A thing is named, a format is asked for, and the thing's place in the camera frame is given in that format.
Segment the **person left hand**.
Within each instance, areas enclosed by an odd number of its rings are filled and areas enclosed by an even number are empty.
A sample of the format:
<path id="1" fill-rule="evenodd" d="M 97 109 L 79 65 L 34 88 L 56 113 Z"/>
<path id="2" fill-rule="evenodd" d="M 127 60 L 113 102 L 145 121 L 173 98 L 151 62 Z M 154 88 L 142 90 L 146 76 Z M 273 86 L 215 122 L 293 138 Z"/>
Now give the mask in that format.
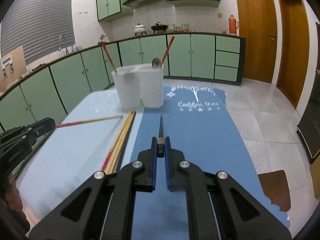
<path id="1" fill-rule="evenodd" d="M 16 180 L 12 173 L 9 174 L 3 186 L 5 189 L 4 198 L 8 204 L 9 209 L 16 212 L 21 212 L 23 210 L 23 203 L 20 197 L 20 193 L 16 187 Z"/>

